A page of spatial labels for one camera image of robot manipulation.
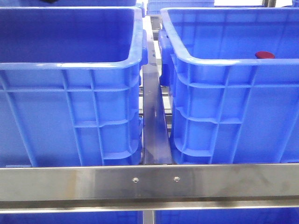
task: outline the screw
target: screw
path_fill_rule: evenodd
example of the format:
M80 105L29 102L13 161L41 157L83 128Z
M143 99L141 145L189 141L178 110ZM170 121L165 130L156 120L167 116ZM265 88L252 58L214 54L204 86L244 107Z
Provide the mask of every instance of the screw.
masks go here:
M134 177L134 178L132 179L132 181L133 181L134 183L137 183L137 182L139 181L139 179L138 179L137 177Z
M181 178L179 178L179 176L175 176L175 177L173 178L173 180L174 180L175 182L179 182L180 179L181 179Z

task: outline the red object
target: red object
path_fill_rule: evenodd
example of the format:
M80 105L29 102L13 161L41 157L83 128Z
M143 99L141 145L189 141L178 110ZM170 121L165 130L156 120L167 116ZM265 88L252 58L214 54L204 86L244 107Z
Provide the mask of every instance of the red object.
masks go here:
M256 57L258 59L274 59L275 55L268 51L259 51L256 52Z

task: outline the red cap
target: red cap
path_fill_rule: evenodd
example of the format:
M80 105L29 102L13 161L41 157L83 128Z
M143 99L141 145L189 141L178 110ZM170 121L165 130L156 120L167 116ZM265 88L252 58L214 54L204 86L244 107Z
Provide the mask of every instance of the red cap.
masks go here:
M258 59L274 59L275 55L268 51L259 51L256 52L256 57Z

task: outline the crate rim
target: crate rim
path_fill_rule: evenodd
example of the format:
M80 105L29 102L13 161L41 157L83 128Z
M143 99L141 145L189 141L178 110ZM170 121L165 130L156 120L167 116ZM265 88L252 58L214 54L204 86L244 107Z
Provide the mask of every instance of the crate rim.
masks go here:
M142 60L142 10L137 7L0 7L0 12L2 10L132 10L134 12L134 23L131 46L128 53L128 57L119 62L92 62L92 63L1 63L0 70L23 70L23 69L75 69L75 70L89 70L89 69L124 69L138 64Z
M231 66L231 65L297 65L299 64L299 58L292 59L201 59L193 57L190 55L185 45L178 36L172 21L169 16L169 11L182 10L182 11L265 11L265 10L276 10L276 11L294 11L298 12L297 8L262 8L262 7L252 7L252 8L240 8L240 7L221 7L221 8L208 8L208 7L169 7L161 9L161 16L163 21L163 27L169 36L169 40L172 44L174 52L176 53L178 59L183 62L193 64L193 65L205 65L205 66Z

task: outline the metal shelf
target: metal shelf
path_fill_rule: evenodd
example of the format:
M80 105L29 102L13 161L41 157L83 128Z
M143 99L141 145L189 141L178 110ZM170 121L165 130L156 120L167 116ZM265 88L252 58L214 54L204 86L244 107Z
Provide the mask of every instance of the metal shelf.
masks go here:
M0 169L0 213L299 207L299 164L171 165L150 17L143 164Z

